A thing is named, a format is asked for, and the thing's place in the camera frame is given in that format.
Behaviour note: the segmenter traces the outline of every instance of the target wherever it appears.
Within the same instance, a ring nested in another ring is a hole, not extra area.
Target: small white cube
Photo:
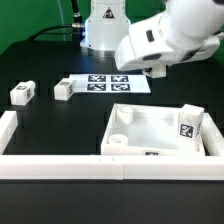
[[[54,97],[56,100],[67,101],[74,93],[73,88],[75,87],[74,79],[62,79],[54,87]]]
[[[204,108],[192,105],[184,105],[178,116],[177,148],[197,150]]]
[[[11,92],[12,105],[25,106],[35,95],[36,85],[33,81],[20,82]]]

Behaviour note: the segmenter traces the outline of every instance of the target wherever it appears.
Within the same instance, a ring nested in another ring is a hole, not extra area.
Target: black table
[[[114,59],[80,53],[72,42],[18,42],[0,56],[0,112],[16,110],[19,125],[5,155],[100,154],[114,103],[202,106],[224,134],[223,65],[214,58],[172,66],[147,78],[151,94],[74,94],[54,100],[53,88],[73,74],[118,74]],[[33,80],[36,95],[12,106],[9,92]],[[0,223],[223,223],[221,181],[1,180]]]

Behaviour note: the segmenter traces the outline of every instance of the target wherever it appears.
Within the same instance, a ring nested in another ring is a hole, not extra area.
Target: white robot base
[[[91,15],[85,23],[81,51],[100,57],[113,57],[120,41],[128,35],[130,21],[125,0],[92,0]]]

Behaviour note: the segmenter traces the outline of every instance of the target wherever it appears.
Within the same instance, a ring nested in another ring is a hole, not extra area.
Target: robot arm
[[[220,46],[224,0],[167,0],[166,10],[135,23],[115,52],[121,71],[152,68],[153,78],[166,66],[203,60]]]

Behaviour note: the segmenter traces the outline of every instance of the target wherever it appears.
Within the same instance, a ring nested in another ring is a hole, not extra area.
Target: white cylinder
[[[110,145],[117,145],[117,146],[127,146],[128,145],[128,137],[121,134],[111,135],[109,137],[109,144]]]
[[[117,122],[129,125],[133,122],[134,110],[131,107],[123,106],[117,108]]]

